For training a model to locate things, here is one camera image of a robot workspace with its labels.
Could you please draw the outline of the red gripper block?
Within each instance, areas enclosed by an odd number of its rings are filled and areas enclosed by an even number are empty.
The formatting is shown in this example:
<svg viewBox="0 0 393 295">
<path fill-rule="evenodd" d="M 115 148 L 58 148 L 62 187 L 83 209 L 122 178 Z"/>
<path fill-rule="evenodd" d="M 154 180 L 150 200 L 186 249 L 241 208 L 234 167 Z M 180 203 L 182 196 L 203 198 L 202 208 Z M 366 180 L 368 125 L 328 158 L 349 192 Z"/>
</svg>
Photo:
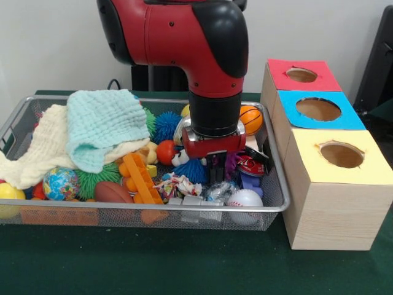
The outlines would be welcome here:
<svg viewBox="0 0 393 295">
<path fill-rule="evenodd" d="M 201 138 L 190 127 L 182 129 L 182 143 L 190 158 L 203 158 L 207 156 L 209 183 L 217 181 L 217 165 L 219 163 L 220 180 L 226 180 L 226 161 L 228 152 L 238 152 L 245 147 L 246 132 L 244 127 L 238 127 L 236 132 L 229 136 L 215 138 Z"/>
</svg>

